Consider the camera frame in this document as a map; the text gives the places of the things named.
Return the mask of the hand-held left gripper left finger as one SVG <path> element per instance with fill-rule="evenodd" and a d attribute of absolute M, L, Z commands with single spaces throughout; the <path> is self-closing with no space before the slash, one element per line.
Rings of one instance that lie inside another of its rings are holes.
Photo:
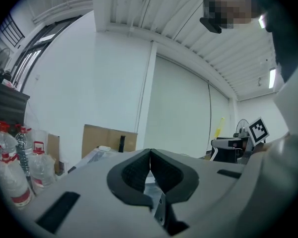
<path fill-rule="evenodd" d="M 41 237 L 167 238 L 169 234 L 148 207 L 127 205 L 108 188 L 110 169 L 138 153 L 120 153 L 75 169 L 40 193 L 25 208 L 24 217 Z M 79 198 L 52 234 L 37 221 L 65 192 L 75 192 Z"/>

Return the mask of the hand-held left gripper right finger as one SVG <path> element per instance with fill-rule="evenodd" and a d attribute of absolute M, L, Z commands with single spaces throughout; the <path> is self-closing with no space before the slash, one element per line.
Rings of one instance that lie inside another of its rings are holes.
<path fill-rule="evenodd" d="M 163 224 L 153 238 L 237 238 L 240 209 L 229 198 L 239 164 L 151 149 L 150 170 L 164 194 Z"/>

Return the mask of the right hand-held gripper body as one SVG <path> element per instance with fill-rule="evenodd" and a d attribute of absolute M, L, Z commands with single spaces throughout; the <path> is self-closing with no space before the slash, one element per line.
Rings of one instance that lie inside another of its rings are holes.
<path fill-rule="evenodd" d="M 241 119 L 236 127 L 235 134 L 231 138 L 241 138 L 241 148 L 217 148 L 217 161 L 233 164 L 246 164 L 253 154 L 254 148 L 260 143 L 265 143 L 269 136 L 261 118 L 249 123 Z"/>

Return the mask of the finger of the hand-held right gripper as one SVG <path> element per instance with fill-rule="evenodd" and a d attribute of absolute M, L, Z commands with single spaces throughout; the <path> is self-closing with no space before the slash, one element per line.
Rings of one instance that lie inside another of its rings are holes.
<path fill-rule="evenodd" d="M 241 138 L 217 138 L 211 141 L 214 148 L 241 148 Z"/>

